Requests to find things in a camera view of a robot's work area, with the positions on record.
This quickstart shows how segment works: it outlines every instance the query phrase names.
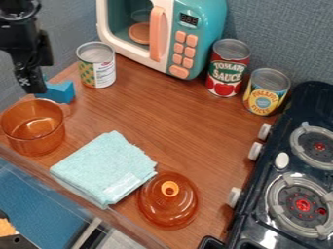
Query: yellow can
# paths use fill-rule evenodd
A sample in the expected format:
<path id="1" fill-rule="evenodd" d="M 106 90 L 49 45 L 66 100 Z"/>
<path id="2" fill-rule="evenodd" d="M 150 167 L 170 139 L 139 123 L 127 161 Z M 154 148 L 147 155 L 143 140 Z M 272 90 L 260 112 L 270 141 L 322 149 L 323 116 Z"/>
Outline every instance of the yellow can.
<path id="1" fill-rule="evenodd" d="M 260 116 L 273 114 L 282 104 L 290 90 L 291 82 L 281 72 L 260 68 L 251 74 L 243 96 L 244 106 Z"/>

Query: plastic lid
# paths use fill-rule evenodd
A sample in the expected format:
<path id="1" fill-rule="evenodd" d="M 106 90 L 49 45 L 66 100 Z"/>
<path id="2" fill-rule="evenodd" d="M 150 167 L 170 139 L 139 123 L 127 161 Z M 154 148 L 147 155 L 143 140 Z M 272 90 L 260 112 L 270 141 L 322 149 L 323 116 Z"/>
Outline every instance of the plastic lid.
<path id="1" fill-rule="evenodd" d="M 164 229 L 178 230 L 196 218 L 199 192 L 186 177 L 163 172 L 138 192 L 138 207 L 145 218 Z"/>

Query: tin can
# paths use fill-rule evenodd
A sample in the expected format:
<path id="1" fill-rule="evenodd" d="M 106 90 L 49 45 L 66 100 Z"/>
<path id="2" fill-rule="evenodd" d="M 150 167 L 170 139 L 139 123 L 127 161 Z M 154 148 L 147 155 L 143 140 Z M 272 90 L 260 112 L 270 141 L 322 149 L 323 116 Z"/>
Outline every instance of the tin can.
<path id="1" fill-rule="evenodd" d="M 239 93 L 249 57 L 250 49 L 244 42 L 235 39 L 215 42 L 205 82 L 208 90 L 223 97 Z"/>
<path id="2" fill-rule="evenodd" d="M 102 89 L 116 81 L 115 51 L 101 42 L 89 42 L 76 50 L 83 85 Z"/>
<path id="3" fill-rule="evenodd" d="M 275 69 L 254 70 L 242 99 L 244 106 L 260 116 L 272 115 L 282 104 L 290 86 L 289 78 Z"/>

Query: gray wall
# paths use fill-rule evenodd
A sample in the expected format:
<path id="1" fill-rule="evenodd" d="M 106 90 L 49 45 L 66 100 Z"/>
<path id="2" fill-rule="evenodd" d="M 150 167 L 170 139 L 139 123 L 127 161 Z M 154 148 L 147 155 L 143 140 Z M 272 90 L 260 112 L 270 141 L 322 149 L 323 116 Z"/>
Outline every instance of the gray wall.
<path id="1" fill-rule="evenodd" d="M 250 70 L 272 67 L 294 84 L 307 80 L 333 83 L 332 0 L 228 0 L 225 37 L 252 50 Z M 75 61 L 75 49 L 96 39 L 95 0 L 43 0 L 42 27 L 48 30 L 55 66 L 48 77 Z M 12 62 L 0 53 L 0 110 L 23 91 L 13 77 Z"/>
<path id="2" fill-rule="evenodd" d="M 294 84 L 333 83 L 332 0 L 228 0 L 225 37 L 252 51 L 249 69 L 271 67 Z"/>
<path id="3" fill-rule="evenodd" d="M 42 0 L 39 15 L 41 28 L 48 31 L 53 47 L 55 65 L 44 67 L 50 79 L 75 62 L 75 49 L 95 40 L 96 20 L 94 0 Z M 24 95 L 13 75 L 10 57 L 0 52 L 0 110 Z"/>

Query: wooden countertop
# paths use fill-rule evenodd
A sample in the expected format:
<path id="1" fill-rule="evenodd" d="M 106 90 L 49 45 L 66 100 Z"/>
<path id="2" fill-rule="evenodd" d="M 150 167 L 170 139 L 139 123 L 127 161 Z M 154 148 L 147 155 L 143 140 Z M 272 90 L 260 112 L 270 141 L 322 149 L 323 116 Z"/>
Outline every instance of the wooden countertop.
<path id="1" fill-rule="evenodd" d="M 64 80 L 75 82 L 76 99 L 70 105 L 72 114 L 66 119 L 62 145 L 46 156 L 29 158 L 29 162 L 15 160 L 13 155 L 9 157 L 12 152 L 2 146 L 1 157 L 16 164 L 20 161 L 30 174 L 148 247 L 157 248 L 131 223 L 170 248 L 197 248 L 206 235 L 223 237 L 223 230 L 233 215 L 226 205 L 228 193 L 232 187 L 241 188 L 244 184 L 254 165 L 247 159 L 248 151 L 261 124 L 271 124 L 275 117 L 262 118 L 246 111 L 241 103 L 242 94 L 220 98 L 206 90 L 204 79 L 180 81 L 120 55 L 117 56 L 117 81 L 109 88 L 84 87 L 76 64 L 51 82 Z M 121 132 L 130 143 L 157 161 L 158 171 L 179 172 L 198 186 L 202 205 L 198 218 L 190 226 L 164 231 L 150 225 L 140 216 L 135 195 L 112 206 L 117 212 L 98 210 L 64 191 L 47 174 L 37 173 L 41 166 L 49 169 L 101 133 L 112 130 Z M 0 141 L 8 146 L 4 135 L 0 135 Z"/>

